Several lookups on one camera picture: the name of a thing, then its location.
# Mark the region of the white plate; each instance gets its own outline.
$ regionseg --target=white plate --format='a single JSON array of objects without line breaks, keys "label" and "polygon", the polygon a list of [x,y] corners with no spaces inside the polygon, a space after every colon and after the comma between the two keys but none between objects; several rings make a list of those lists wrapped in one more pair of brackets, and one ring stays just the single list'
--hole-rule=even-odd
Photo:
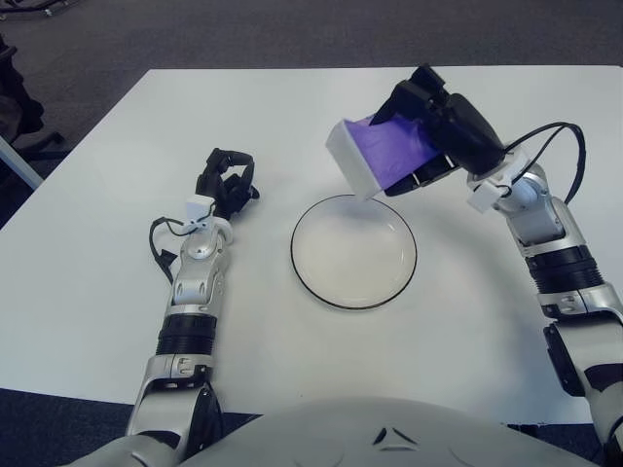
[{"label": "white plate", "polygon": [[324,199],[303,214],[292,234],[294,270],[329,305],[382,305],[407,286],[418,252],[409,226],[380,201],[350,195]]}]

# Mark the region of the floor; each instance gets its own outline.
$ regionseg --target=floor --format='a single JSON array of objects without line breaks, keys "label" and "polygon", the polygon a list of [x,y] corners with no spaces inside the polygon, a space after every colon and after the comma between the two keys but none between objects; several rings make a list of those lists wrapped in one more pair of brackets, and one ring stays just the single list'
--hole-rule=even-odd
[{"label": "floor", "polygon": [[[74,0],[51,18],[7,16],[0,32],[19,49],[16,68],[48,129],[70,149],[150,68],[620,66],[622,18],[621,0]],[[34,165],[45,176],[57,163]],[[28,194],[4,178],[2,224]],[[121,436],[129,411],[0,390],[0,465],[70,462]],[[516,428],[600,458],[589,425]]]}]

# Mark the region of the black chair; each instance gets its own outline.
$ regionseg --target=black chair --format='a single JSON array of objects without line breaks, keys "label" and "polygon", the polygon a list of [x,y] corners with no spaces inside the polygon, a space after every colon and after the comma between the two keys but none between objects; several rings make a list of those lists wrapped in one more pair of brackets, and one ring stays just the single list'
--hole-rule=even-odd
[{"label": "black chair", "polygon": [[[57,132],[43,136],[27,146],[19,146],[18,139],[43,128],[41,103],[32,99],[23,86],[23,77],[13,66],[13,55],[18,50],[7,46],[0,35],[0,136],[28,162],[55,159],[48,153],[40,153],[52,143],[60,144],[64,138]],[[0,167],[0,178],[8,173],[8,167]]]},{"label": "black chair", "polygon": [[6,7],[0,7],[0,15],[5,13],[32,13],[32,12],[44,12],[46,16],[51,17],[53,12],[50,7],[56,3],[62,3],[63,5],[69,5],[67,0],[44,0],[36,2],[32,5],[22,6],[24,0],[4,0]]}]

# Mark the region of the purple sponge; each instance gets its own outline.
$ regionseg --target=purple sponge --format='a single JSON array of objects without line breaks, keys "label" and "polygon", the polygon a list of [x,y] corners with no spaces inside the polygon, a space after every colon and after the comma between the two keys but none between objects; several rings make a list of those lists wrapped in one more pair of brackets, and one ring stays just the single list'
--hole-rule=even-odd
[{"label": "purple sponge", "polygon": [[358,198],[371,198],[439,154],[418,123],[395,117],[369,124],[341,121],[326,143]]}]

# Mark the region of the black cable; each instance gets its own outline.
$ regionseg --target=black cable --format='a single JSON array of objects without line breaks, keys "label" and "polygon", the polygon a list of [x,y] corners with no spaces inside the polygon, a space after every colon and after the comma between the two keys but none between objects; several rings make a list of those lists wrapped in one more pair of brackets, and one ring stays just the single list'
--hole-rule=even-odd
[{"label": "black cable", "polygon": [[[196,222],[201,222],[204,219],[207,219],[210,215],[211,215],[211,212],[209,214],[206,214],[203,217],[200,217]],[[168,227],[168,230],[172,234],[174,234],[175,236],[187,236],[187,235],[190,235],[193,232],[196,232],[197,228],[194,228],[191,231],[188,231],[186,233],[178,233],[178,232],[173,230],[173,227],[171,226],[171,224],[177,224],[178,226],[183,226],[184,223],[181,222],[181,221],[178,221],[177,219],[171,219],[169,217],[161,217],[160,219],[156,219],[154,222],[152,222],[152,225],[149,228],[149,249],[152,251],[152,255],[154,257],[154,261],[159,266],[159,268],[163,271],[163,273],[165,274],[166,279],[168,280],[168,282],[170,284],[172,284],[173,283],[173,274],[171,274],[171,271],[169,269],[170,264],[165,260],[165,258],[163,258],[163,254],[162,253],[158,253],[158,250],[156,249],[156,245],[154,244],[154,231],[156,230],[156,228],[158,226],[160,226],[162,224],[166,224],[166,226]]]},{"label": "black cable", "polygon": [[541,157],[543,152],[547,149],[547,147],[552,142],[552,140],[556,137],[556,135],[558,135],[558,133],[560,133],[564,129],[565,129],[565,127],[561,126],[556,131],[554,131],[550,135],[549,138],[547,138],[547,141],[545,141],[543,146],[541,146],[541,149],[538,150],[538,153],[536,153],[536,156],[534,156],[532,158],[532,160],[530,161],[530,163],[528,165],[526,165],[526,167],[524,167],[524,169],[517,176],[515,176],[515,178],[513,178],[513,183],[517,182],[520,178],[522,178],[524,175],[526,175],[526,173],[532,168],[532,166],[536,163],[536,161],[538,161],[538,159]]},{"label": "black cable", "polygon": [[582,180],[584,178],[584,170],[586,168],[586,140],[584,139],[584,133],[582,132],[582,128],[575,124],[569,124],[567,122],[555,122],[553,124],[540,126],[533,131],[526,133],[521,138],[513,141],[511,144],[506,146],[505,152],[508,153],[512,151],[514,148],[522,144],[524,141],[538,135],[539,133],[546,131],[551,128],[556,128],[556,131],[547,139],[547,141],[541,146],[538,154],[531,160],[531,162],[522,170],[522,172],[513,179],[513,183],[519,180],[524,174],[536,163],[538,158],[543,154],[545,149],[549,146],[552,140],[560,133],[563,129],[568,128],[575,139],[577,140],[578,146],[578,155],[577,155],[577,169],[575,170],[575,176],[573,177],[573,182],[571,183],[571,187],[569,188],[567,197],[565,198],[565,203],[569,204],[571,200],[575,197],[580,186],[582,185]]}]

